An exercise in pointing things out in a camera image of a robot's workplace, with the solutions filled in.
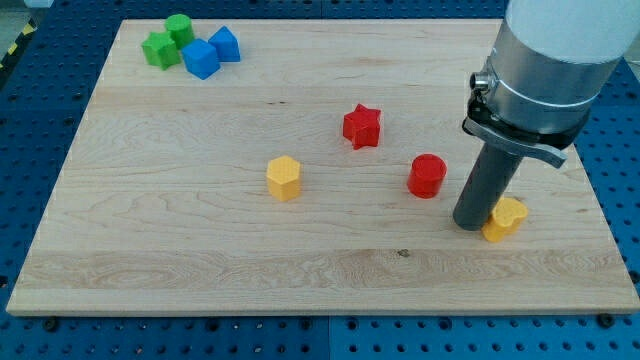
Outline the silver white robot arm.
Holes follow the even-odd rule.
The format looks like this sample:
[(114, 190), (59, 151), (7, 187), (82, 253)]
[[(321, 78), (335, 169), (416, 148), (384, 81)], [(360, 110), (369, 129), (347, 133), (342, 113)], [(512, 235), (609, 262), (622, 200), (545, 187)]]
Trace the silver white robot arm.
[(591, 105), (639, 33), (639, 0), (511, 0), (463, 122), (478, 159), (559, 168)]

